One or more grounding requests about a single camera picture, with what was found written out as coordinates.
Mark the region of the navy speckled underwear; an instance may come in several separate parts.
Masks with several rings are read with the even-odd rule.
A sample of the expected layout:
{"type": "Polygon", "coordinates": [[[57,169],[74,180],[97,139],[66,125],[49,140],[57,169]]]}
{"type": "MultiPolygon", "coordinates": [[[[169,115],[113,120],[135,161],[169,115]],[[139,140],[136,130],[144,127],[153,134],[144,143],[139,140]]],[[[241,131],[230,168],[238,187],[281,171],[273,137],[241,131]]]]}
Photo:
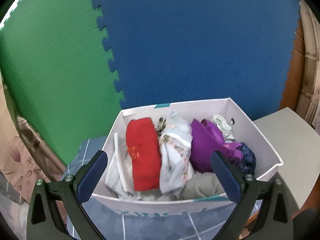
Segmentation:
{"type": "Polygon", "coordinates": [[[238,150],[242,153],[242,161],[239,165],[239,169],[244,174],[255,175],[255,168],[256,168],[256,157],[254,153],[248,148],[248,146],[241,142],[238,150]]]}

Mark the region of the pale grey underwear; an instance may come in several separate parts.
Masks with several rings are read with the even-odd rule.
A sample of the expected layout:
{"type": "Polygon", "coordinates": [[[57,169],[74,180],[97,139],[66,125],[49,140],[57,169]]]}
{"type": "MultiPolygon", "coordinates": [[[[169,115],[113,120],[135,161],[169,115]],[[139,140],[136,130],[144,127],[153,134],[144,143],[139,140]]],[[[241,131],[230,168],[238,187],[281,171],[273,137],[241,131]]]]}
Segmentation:
{"type": "Polygon", "coordinates": [[[127,150],[125,139],[115,133],[114,154],[108,163],[105,185],[120,199],[134,200],[132,159],[127,150]]]}

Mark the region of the pale blue white underwear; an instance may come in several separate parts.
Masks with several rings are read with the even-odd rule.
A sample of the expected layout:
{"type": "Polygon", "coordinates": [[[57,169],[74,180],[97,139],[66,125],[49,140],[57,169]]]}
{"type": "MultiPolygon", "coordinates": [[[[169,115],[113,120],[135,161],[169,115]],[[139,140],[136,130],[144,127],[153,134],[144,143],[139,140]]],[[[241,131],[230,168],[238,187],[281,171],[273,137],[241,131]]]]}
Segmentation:
{"type": "Polygon", "coordinates": [[[223,116],[215,114],[212,117],[212,122],[222,132],[225,142],[231,143],[236,141],[236,138],[232,132],[232,127],[227,123],[226,119],[223,116]]]}

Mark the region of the purple underwear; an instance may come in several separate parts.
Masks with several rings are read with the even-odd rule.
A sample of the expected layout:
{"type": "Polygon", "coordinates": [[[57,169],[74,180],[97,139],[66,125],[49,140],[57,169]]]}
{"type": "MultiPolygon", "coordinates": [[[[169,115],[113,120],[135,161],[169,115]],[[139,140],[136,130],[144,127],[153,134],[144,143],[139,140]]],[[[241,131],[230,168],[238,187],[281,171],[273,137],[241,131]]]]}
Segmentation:
{"type": "Polygon", "coordinates": [[[191,122],[191,154],[190,162],[193,168],[200,172],[213,172],[210,164],[210,156],[215,151],[220,151],[223,156],[233,165],[239,166],[243,155],[238,149],[240,143],[225,142],[223,133],[219,128],[207,119],[191,122]]]}

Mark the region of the red underwear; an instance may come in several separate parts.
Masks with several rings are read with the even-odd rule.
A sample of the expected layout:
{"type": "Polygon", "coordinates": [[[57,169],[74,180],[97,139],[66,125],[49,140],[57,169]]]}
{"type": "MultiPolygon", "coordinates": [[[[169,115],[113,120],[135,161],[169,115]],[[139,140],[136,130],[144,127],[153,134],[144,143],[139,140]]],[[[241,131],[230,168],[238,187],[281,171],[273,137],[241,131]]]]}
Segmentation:
{"type": "Polygon", "coordinates": [[[134,190],[158,189],[162,161],[158,136],[152,120],[131,120],[126,128],[125,139],[132,160],[134,190]]]}

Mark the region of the light blue patterned underwear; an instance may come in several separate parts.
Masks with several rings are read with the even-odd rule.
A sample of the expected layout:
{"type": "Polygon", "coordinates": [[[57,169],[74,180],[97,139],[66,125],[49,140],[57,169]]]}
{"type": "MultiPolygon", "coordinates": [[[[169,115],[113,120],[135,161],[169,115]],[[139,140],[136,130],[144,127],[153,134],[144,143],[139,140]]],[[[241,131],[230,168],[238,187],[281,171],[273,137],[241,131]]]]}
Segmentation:
{"type": "Polygon", "coordinates": [[[187,120],[172,111],[159,137],[161,171],[159,188],[163,195],[178,196],[194,175],[190,162],[192,129],[187,120]]]}

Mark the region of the white ribbed underwear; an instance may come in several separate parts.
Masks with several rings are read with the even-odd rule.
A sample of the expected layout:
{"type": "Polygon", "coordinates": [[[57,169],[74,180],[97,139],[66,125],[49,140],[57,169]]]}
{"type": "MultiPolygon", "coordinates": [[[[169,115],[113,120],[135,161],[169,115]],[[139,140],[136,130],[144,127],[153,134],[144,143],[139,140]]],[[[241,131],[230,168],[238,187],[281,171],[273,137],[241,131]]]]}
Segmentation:
{"type": "Polygon", "coordinates": [[[223,194],[225,191],[215,173],[197,173],[188,180],[181,192],[182,200],[200,199],[223,194]]]}

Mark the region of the beige underwear in box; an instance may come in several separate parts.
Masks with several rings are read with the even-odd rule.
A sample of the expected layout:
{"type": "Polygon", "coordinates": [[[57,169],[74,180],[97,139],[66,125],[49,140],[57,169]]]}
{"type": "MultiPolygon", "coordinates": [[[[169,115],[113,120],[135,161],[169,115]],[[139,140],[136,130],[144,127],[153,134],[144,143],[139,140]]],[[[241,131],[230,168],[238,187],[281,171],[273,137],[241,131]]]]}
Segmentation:
{"type": "Polygon", "coordinates": [[[163,132],[163,130],[166,127],[166,122],[167,122],[166,118],[163,118],[163,117],[159,118],[158,124],[155,128],[155,131],[157,132],[157,134],[161,134],[163,132]]]}

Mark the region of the grey checked blanket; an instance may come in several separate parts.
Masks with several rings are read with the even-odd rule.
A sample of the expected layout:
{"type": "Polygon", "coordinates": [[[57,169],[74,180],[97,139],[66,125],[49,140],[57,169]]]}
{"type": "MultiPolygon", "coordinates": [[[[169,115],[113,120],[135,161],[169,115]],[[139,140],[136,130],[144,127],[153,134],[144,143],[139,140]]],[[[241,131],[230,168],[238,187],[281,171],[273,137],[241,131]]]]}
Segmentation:
{"type": "Polygon", "coordinates": [[[21,195],[14,189],[14,187],[7,181],[5,176],[0,173],[0,191],[1,194],[6,196],[11,201],[15,202],[18,205],[22,205],[24,203],[24,199],[21,195]]]}

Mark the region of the floral pink pillow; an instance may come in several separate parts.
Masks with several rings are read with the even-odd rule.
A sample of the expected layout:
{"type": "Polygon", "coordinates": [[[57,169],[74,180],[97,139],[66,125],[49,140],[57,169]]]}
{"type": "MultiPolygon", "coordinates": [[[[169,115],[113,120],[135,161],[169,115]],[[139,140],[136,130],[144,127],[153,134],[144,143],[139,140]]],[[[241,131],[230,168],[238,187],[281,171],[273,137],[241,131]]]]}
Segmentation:
{"type": "Polygon", "coordinates": [[[59,181],[66,165],[19,113],[1,79],[1,174],[30,202],[38,179],[59,181]]]}

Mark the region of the blue checked cloth cover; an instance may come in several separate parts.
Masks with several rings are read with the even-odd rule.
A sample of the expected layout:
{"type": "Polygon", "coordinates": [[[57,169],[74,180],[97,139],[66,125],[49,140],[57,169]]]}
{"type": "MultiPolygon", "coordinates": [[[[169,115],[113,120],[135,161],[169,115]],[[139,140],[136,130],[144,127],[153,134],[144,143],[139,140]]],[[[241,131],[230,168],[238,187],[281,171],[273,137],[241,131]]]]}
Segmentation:
{"type": "Polygon", "coordinates": [[[82,207],[106,239],[212,239],[235,204],[168,217],[120,215],[90,198],[82,207]]]}

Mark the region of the bamboo mat roll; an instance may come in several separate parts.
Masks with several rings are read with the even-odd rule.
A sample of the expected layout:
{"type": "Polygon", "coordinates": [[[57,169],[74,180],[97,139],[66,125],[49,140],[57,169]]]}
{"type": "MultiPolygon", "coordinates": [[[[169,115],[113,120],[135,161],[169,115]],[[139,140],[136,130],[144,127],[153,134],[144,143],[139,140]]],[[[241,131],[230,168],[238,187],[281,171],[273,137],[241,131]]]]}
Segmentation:
{"type": "Polygon", "coordinates": [[[310,7],[300,1],[300,18],[304,33],[305,67],[296,113],[308,124],[315,124],[319,104],[319,22],[310,7]]]}

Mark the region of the white XINCCI shoe box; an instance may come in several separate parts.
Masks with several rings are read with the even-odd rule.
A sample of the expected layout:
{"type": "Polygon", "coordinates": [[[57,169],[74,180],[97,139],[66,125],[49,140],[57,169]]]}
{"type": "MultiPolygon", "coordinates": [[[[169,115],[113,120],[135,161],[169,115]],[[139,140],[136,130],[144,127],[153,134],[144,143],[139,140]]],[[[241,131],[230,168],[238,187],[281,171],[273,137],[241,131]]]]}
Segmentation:
{"type": "MultiPolygon", "coordinates": [[[[255,178],[259,181],[269,181],[279,167],[283,165],[283,161],[274,147],[231,98],[174,102],[121,110],[102,150],[107,153],[108,158],[112,158],[114,154],[114,134],[118,133],[124,136],[129,121],[150,117],[156,123],[160,117],[169,116],[171,111],[176,111],[188,121],[211,118],[214,114],[226,118],[228,124],[233,126],[232,130],[236,139],[244,142],[255,154],[257,159],[255,178]]],[[[104,174],[101,176],[92,196],[101,204],[119,214],[159,217],[202,212],[231,204],[226,194],[199,200],[173,202],[121,200],[106,187],[105,177],[104,174]]]]}

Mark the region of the green foam wall mat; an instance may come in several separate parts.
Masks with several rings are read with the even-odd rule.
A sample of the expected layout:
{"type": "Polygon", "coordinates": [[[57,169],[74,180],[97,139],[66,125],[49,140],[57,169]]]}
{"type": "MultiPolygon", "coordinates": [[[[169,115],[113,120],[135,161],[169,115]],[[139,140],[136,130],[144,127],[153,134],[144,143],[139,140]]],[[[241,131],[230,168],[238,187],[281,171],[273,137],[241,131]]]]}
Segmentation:
{"type": "Polygon", "coordinates": [[[66,164],[120,111],[92,0],[21,0],[1,29],[1,73],[21,115],[66,164]]]}

